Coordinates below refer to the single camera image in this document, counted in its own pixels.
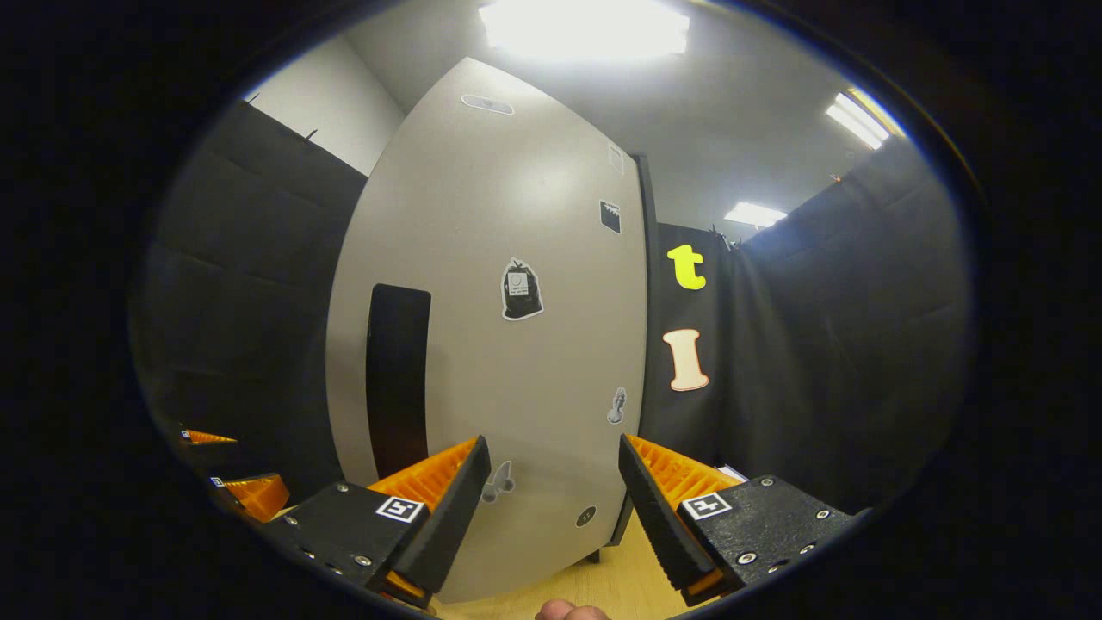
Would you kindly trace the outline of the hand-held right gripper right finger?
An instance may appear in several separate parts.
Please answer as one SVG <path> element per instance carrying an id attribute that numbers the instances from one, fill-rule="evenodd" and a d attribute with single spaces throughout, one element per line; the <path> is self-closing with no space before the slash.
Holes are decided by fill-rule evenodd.
<path id="1" fill-rule="evenodd" d="M 618 468 L 666 580 L 689 607 L 774 580 L 865 525 L 779 476 L 747 481 L 637 436 Z"/>

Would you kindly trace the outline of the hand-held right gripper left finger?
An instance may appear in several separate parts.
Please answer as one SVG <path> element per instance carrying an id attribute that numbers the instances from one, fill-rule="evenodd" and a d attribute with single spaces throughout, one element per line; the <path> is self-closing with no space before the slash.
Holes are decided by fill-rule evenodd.
<path id="1" fill-rule="evenodd" d="M 258 533 L 343 589 L 428 608 L 449 579 L 489 474 L 491 452 L 478 435 L 368 487 L 331 483 Z"/>

